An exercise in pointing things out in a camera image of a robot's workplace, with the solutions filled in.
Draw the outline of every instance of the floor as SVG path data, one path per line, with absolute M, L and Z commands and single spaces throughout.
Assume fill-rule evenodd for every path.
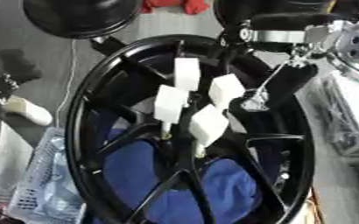
M 56 38 L 33 27 L 24 17 L 20 0 L 0 0 L 0 49 L 22 49 L 27 59 L 36 63 L 44 76 L 23 85 L 17 95 L 45 107 L 54 114 L 62 101 L 71 67 L 71 40 Z M 188 16 L 178 8 L 157 10 L 143 15 L 125 30 L 114 36 L 125 43 L 168 33 L 188 33 L 215 37 L 221 27 L 211 10 L 198 16 Z M 103 56 L 93 51 L 86 40 L 76 41 L 77 67 L 70 89 L 71 94 L 84 76 Z M 263 53 L 261 57 L 274 64 L 281 57 Z M 359 224 L 359 186 L 354 170 L 344 164 L 323 140 L 320 121 L 306 103 L 306 91 L 299 94 L 312 125 L 317 152 L 314 185 L 320 194 L 321 209 L 326 223 Z M 65 120 L 66 110 L 60 116 Z M 36 145 L 45 128 L 23 118 L 8 116 L 7 122 L 30 144 Z

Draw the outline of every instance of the white sneaker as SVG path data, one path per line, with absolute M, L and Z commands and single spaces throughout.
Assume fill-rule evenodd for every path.
M 40 126 L 47 126 L 53 121 L 52 115 L 45 108 L 15 95 L 4 105 L 4 110 L 8 113 L 19 114 Z

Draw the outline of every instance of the red cloth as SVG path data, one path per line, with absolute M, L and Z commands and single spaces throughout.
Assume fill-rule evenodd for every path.
M 169 5 L 183 5 L 186 14 L 197 14 L 209 8 L 204 0 L 144 0 L 143 13 L 151 13 L 152 8 Z

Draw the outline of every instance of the white foam block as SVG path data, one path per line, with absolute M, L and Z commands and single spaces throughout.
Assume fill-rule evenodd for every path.
M 199 59 L 177 58 L 174 68 L 175 87 L 186 91 L 196 91 L 199 89 L 201 78 Z
M 189 131 L 199 144 L 208 147 L 223 135 L 228 126 L 229 119 L 212 104 L 209 104 L 192 116 Z
M 220 111 L 227 109 L 233 99 L 243 96 L 244 93 L 245 88 L 233 73 L 214 78 L 208 92 Z
M 165 123 L 178 123 L 188 92 L 161 85 L 155 99 L 154 117 Z

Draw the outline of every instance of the blue fabric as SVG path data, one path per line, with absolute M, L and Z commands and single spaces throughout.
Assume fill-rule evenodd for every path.
M 136 208 L 158 183 L 153 167 L 153 148 L 137 141 L 110 155 L 103 174 L 116 194 Z M 216 223 L 228 224 L 248 214 L 258 203 L 257 185 L 232 160 L 215 162 L 202 179 Z M 146 217 L 162 224 L 203 223 L 201 212 L 189 190 L 165 192 L 149 207 Z

